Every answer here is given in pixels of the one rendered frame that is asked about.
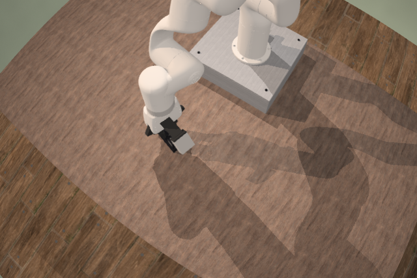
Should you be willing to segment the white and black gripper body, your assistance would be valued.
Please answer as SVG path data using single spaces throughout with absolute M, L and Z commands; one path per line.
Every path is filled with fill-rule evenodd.
M 163 122 L 165 119 L 167 119 L 168 117 L 170 117 L 173 122 L 176 121 L 181 115 L 182 115 L 182 109 L 181 106 L 179 104 L 179 101 L 177 100 L 176 96 L 175 96 L 175 106 L 172 110 L 172 112 L 170 112 L 170 114 L 168 114 L 169 116 L 164 116 L 164 117 L 155 117 L 152 116 L 146 109 L 146 106 L 143 108 L 143 117 L 144 117 L 144 121 L 145 124 L 148 126 L 150 126 L 150 129 L 152 131 L 152 133 L 157 134 L 159 132 L 161 132 L 164 128 L 161 126 L 161 122 Z

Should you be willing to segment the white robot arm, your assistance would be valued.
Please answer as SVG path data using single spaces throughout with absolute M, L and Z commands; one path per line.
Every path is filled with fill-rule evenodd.
M 150 37 L 149 55 L 156 66 L 146 68 L 139 77 L 139 88 L 152 116 L 170 114 L 175 106 L 174 92 L 196 83 L 205 70 L 199 59 L 173 39 L 173 33 L 198 33 L 208 25 L 210 11 L 227 16 L 238 8 L 238 36 L 232 51 L 239 61 L 256 65 L 270 57 L 271 24 L 292 25 L 300 0 L 171 0 L 169 15 L 158 22 Z

